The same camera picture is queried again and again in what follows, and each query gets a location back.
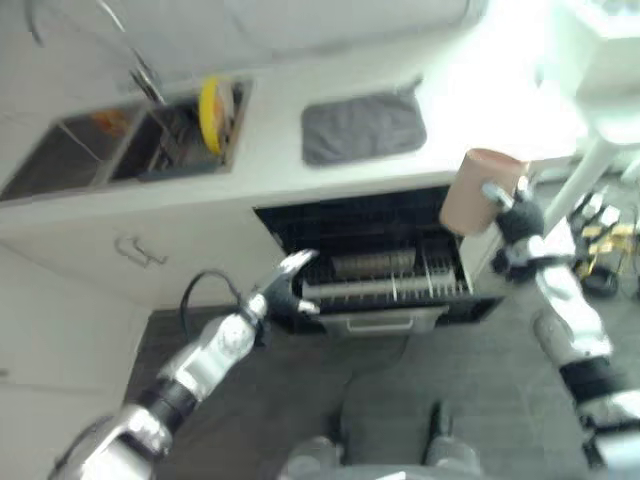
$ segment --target kitchen counter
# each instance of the kitchen counter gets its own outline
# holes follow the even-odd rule
[[[534,169],[561,164],[575,152],[586,127],[566,102],[536,86],[537,49],[527,43],[530,23],[525,8],[496,1],[470,30],[240,72],[255,83],[230,173],[6,203],[0,206],[0,238],[45,225],[169,206],[238,199],[275,205],[443,184],[472,147],[503,151],[531,161]],[[302,161],[301,114],[306,106],[388,90],[417,77],[423,79],[416,93],[428,136],[421,149],[336,167],[310,167]],[[194,86],[184,86],[185,91]],[[34,142],[41,133],[40,125]],[[6,178],[10,172],[3,174]]]

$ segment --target gray dish towel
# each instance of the gray dish towel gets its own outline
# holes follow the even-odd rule
[[[302,156],[336,165],[418,150],[427,132],[413,84],[392,92],[311,105],[302,113]]]

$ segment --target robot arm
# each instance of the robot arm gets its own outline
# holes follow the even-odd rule
[[[520,303],[533,310],[533,331],[571,393],[592,468],[640,468],[640,390],[612,362],[613,346],[598,313],[568,267],[575,246],[562,222],[543,239],[541,209],[521,185],[510,198],[495,185],[484,194],[501,206],[496,222],[506,246],[497,273],[521,284]]]
[[[266,317],[317,313],[315,305],[291,293],[292,278],[315,256],[304,250],[285,258],[238,313],[207,324],[199,338],[169,360],[134,404],[82,432],[49,478],[153,478],[154,462],[169,453],[184,421],[251,351]]]

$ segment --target double sink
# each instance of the double sink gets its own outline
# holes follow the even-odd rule
[[[103,108],[53,122],[0,201],[229,172],[250,86],[234,86],[235,121],[222,155],[204,144],[195,96]]]

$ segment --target black cable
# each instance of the black cable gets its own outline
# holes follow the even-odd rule
[[[393,356],[389,359],[385,359],[383,362],[379,362],[375,365],[369,365],[360,370],[354,370],[351,372],[349,379],[343,385],[343,393],[342,393],[342,403],[346,402],[347,396],[349,394],[349,388],[353,385],[354,382],[360,380],[362,377],[366,377],[367,375],[371,375],[373,373],[384,372],[385,370],[389,370],[392,367],[395,367],[400,363],[402,358],[404,357],[405,352],[407,351],[407,345],[409,344],[410,335],[407,335],[402,341],[402,345],[395,352]]]
[[[191,279],[189,285],[187,285],[186,290],[182,294],[182,300],[180,300],[180,322],[182,324],[182,330],[184,331],[184,335],[187,338],[188,342],[191,341],[191,333],[189,331],[189,325],[187,323],[187,309],[189,308],[189,298],[191,297],[191,292],[193,291],[197,283],[204,277],[217,277],[224,280],[227,284],[227,287],[229,287],[229,291],[236,298],[237,305],[240,306],[240,304],[242,303],[242,294],[235,287],[235,285],[225,272],[217,269],[202,270]]]

